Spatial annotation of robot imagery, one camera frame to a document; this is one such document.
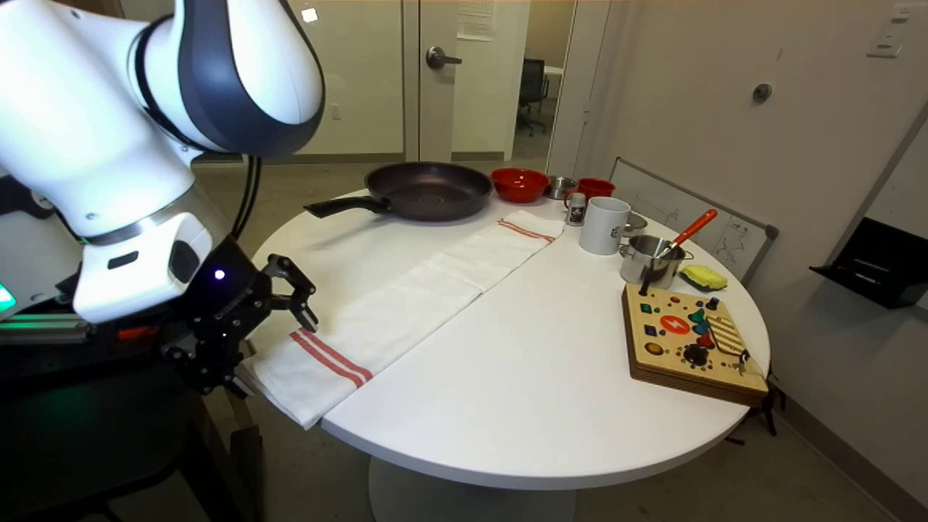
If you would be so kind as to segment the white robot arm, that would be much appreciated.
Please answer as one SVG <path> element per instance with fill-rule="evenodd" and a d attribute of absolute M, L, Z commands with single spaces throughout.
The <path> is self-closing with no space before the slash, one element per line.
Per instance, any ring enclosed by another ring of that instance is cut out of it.
<path fill-rule="evenodd" d="M 0 3 L 3 382 L 28 388 L 161 356 L 190 386 L 235 378 L 276 311 L 315 322 L 312 285 L 193 186 L 247 177 L 319 127 L 325 77 L 287 0 L 174 0 L 155 19 Z"/>

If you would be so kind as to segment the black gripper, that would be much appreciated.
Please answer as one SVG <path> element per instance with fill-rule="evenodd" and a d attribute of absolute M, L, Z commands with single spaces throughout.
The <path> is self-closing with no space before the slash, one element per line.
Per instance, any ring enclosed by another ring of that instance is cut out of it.
<path fill-rule="evenodd" d="M 312 280 L 287 259 L 265 256 L 264 273 L 289 285 L 287 311 L 307 331 Z M 167 305 L 165 362 L 199 395 L 229 386 L 241 366 L 241 341 L 265 320 L 270 280 L 235 241 L 223 241 L 197 270 L 189 289 Z"/>

